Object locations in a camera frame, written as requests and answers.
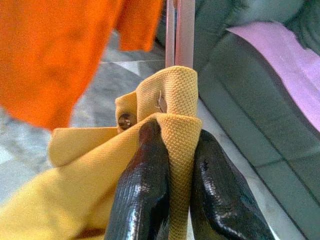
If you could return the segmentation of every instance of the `tiled floor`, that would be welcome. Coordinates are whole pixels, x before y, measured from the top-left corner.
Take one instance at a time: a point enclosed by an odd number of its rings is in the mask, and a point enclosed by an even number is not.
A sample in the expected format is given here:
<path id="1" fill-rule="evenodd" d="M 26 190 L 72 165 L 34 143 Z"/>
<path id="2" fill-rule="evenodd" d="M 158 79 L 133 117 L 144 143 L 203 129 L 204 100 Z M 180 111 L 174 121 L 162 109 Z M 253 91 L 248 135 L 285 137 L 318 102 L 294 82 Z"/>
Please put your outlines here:
<path id="1" fill-rule="evenodd" d="M 71 126 L 115 126 L 115 98 L 133 91 L 143 79 L 164 68 L 164 50 L 157 44 L 151 52 L 119 52 L 117 46 L 117 35 L 114 34 L 94 80 L 74 108 Z M 198 116 L 203 121 L 203 128 L 217 138 L 246 177 L 275 238 L 303 240 L 303 236 L 200 100 Z M 49 140 L 48 131 L 12 119 L 0 109 L 0 203 L 4 203 L 36 174 L 51 167 L 46 154 Z M 191 227 L 188 236 L 189 240 L 193 240 Z"/>

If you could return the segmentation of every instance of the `yellow fabric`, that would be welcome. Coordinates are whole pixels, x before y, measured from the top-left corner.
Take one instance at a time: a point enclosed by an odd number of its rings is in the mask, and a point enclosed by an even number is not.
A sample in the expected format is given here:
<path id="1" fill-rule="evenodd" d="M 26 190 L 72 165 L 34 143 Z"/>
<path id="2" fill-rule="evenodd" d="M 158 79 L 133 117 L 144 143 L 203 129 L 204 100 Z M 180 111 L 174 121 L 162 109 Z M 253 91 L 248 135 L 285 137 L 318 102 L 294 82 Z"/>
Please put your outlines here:
<path id="1" fill-rule="evenodd" d="M 167 113 L 159 112 L 161 95 Z M 52 135 L 50 169 L 23 186 L 0 213 L 0 240 L 103 239 L 118 179 L 134 156 L 140 127 L 156 119 L 169 154 L 170 240 L 186 238 L 195 148 L 202 123 L 196 118 L 197 74 L 170 67 L 116 100 L 116 118 L 137 116 L 119 127 L 59 128 Z M 91 229 L 97 235 L 84 232 Z"/>

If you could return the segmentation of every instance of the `orange shirt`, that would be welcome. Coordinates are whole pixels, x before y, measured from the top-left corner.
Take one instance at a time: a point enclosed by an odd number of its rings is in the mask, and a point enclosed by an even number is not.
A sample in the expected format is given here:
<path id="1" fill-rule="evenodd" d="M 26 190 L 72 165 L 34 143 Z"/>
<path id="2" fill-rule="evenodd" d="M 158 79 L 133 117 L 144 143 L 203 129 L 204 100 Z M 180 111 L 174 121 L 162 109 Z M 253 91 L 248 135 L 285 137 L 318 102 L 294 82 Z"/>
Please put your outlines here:
<path id="1" fill-rule="evenodd" d="M 1 0 L 0 105 L 35 126 L 67 127 L 112 30 L 121 50 L 150 51 L 162 2 Z"/>

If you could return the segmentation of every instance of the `pink fabric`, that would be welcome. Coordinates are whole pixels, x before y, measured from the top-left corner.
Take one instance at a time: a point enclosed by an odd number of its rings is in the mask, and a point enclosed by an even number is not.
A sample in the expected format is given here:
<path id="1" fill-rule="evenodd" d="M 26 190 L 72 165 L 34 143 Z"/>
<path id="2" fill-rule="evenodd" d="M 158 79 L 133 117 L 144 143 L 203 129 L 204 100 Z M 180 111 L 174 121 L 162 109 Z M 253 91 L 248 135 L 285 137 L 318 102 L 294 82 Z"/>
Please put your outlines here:
<path id="1" fill-rule="evenodd" d="M 304 49 L 294 33 L 278 22 L 255 22 L 228 31 L 264 56 L 295 104 L 320 132 L 320 56 Z"/>

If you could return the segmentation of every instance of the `orange cloth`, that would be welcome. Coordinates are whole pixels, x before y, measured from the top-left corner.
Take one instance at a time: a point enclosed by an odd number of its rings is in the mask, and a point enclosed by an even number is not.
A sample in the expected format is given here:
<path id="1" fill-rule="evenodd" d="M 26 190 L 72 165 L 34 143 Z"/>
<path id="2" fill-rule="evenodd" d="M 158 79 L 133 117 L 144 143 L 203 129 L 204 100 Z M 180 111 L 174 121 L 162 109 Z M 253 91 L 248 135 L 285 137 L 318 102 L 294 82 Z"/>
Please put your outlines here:
<path id="1" fill-rule="evenodd" d="M 120 49 L 152 49 L 162 0 L 1 0 L 0 104 L 53 130 L 71 111 L 116 28 Z"/>

